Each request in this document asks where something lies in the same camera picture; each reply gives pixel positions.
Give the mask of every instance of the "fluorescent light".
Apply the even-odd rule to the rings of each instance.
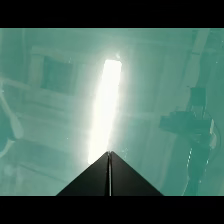
[[[88,163],[95,162],[107,151],[118,97],[122,63],[106,60],[93,111],[93,128]]]

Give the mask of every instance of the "person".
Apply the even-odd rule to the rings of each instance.
[[[9,151],[14,142],[23,137],[24,131],[16,115],[10,109],[0,81],[0,159]]]

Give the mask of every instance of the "black blade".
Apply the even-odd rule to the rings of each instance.
[[[110,157],[112,196],[163,196],[116,153]]]
[[[108,160],[106,152],[57,196],[108,196]]]

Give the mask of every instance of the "glass panel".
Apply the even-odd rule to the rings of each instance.
[[[223,40],[1,28],[0,195],[56,195],[105,151],[164,195],[224,195]]]

